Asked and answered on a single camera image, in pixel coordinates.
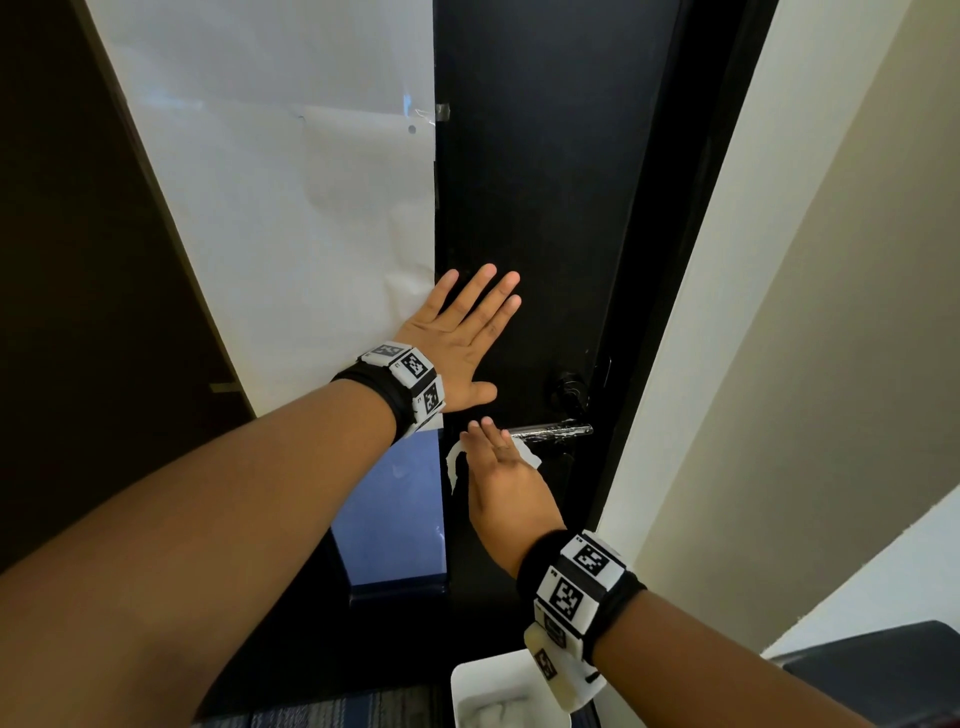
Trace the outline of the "person's right hand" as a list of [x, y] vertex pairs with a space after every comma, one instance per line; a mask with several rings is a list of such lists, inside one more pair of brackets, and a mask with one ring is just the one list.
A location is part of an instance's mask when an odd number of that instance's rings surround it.
[[468, 468], [468, 500], [482, 546], [510, 577], [518, 576], [536, 541], [566, 529], [546, 481], [527, 463]]

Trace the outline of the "person's left hand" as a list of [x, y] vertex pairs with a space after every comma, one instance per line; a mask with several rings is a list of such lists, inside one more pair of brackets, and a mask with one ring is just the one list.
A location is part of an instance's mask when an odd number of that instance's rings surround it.
[[494, 282], [497, 272], [497, 267], [492, 263], [482, 265], [457, 296], [449, 301], [458, 278], [435, 321], [424, 322], [422, 305], [394, 336], [396, 342], [419, 349], [435, 365], [445, 390], [444, 413], [458, 412], [458, 384], [476, 382], [474, 374], [477, 368], [522, 305], [522, 298], [515, 292], [515, 287], [510, 301], [513, 306], [508, 308], [505, 304], [483, 329], [469, 330], [469, 316], [504, 277]]

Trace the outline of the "white cleaning cloth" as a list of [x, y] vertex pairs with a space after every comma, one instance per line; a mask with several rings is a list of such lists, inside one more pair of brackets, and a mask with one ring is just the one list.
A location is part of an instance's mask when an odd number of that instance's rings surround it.
[[[520, 458], [530, 465], [535, 470], [538, 470], [542, 465], [542, 459], [535, 455], [531, 450], [529, 445], [524, 442], [522, 438], [519, 438], [516, 433], [510, 435], [510, 440], [513, 443], [513, 448], [517, 451]], [[462, 459], [464, 455], [464, 446], [461, 442], [455, 443], [448, 455], [446, 456], [446, 473], [450, 486], [450, 494], [452, 495], [456, 489], [459, 476], [458, 476], [458, 461]]]

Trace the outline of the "person's left forearm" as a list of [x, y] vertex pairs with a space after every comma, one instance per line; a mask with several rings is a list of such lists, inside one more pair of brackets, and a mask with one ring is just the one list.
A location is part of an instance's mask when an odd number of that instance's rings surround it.
[[331, 382], [0, 574], [0, 728], [188, 728], [395, 433], [380, 395]]

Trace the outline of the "person's right forearm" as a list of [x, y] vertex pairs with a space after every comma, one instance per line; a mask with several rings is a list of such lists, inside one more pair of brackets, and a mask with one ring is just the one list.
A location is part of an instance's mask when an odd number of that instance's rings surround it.
[[646, 728], [873, 728], [648, 589], [598, 637], [593, 659]]

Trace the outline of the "left wristband with marker blocks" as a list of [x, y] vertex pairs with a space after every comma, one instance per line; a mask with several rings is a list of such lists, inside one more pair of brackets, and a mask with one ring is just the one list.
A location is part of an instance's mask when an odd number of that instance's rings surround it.
[[436, 429], [447, 403], [435, 365], [415, 346], [395, 341], [364, 352], [332, 381], [359, 383], [378, 394], [395, 421], [393, 443]]

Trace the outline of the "wristband with marker blocks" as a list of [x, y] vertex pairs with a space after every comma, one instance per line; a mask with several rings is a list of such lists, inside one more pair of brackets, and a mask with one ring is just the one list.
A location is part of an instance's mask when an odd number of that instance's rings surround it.
[[393, 443], [436, 429], [447, 403], [435, 365], [415, 346], [395, 341], [364, 352], [332, 381], [359, 383], [378, 394], [395, 421]]
[[589, 530], [554, 530], [534, 542], [516, 577], [533, 608], [523, 640], [560, 709], [574, 714], [606, 687], [594, 663], [598, 640], [646, 586]]

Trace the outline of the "black door lock knob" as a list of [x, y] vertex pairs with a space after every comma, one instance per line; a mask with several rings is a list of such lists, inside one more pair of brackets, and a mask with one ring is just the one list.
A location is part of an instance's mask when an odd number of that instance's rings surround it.
[[589, 415], [590, 388], [580, 374], [562, 370], [551, 385], [550, 402], [567, 418], [584, 420]]

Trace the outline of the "black door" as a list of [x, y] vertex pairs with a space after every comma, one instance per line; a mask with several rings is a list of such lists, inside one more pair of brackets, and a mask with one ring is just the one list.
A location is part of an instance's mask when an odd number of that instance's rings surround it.
[[476, 372], [497, 397], [448, 421], [588, 422], [628, 224], [656, 114], [699, 0], [435, 0], [437, 253], [464, 278], [520, 275]]

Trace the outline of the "right wristband with marker blocks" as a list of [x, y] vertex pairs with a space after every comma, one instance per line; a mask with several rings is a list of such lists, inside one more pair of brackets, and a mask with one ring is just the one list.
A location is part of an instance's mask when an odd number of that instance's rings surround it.
[[646, 586], [589, 530], [554, 530], [534, 542], [516, 577], [533, 608], [523, 640], [560, 709], [574, 714], [606, 687], [594, 663], [598, 640]]

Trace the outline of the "large white paper sheet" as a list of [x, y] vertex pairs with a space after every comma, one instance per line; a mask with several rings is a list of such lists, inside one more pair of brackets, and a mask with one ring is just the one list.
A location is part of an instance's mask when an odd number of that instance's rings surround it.
[[249, 405], [435, 284], [433, 0], [85, 0]]

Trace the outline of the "white waste bin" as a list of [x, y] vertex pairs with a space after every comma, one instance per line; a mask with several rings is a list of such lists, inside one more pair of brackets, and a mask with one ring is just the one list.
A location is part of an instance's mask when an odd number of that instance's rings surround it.
[[459, 664], [450, 689], [455, 728], [572, 728], [604, 682], [550, 649]]

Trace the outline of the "dark brown cabinet panel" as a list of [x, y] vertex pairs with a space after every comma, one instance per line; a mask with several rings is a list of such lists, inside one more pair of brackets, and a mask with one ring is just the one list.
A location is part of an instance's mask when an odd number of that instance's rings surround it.
[[70, 0], [0, 0], [0, 573], [251, 420]]

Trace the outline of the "black padded seat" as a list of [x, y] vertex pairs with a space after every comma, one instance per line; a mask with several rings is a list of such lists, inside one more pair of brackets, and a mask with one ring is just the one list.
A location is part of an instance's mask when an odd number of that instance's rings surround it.
[[960, 728], [960, 633], [931, 620], [773, 658], [878, 728]]

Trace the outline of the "black door frame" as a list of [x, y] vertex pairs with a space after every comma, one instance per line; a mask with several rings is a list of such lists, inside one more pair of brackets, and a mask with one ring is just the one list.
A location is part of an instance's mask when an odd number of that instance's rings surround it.
[[594, 530], [613, 487], [779, 0], [680, 0], [561, 512]]

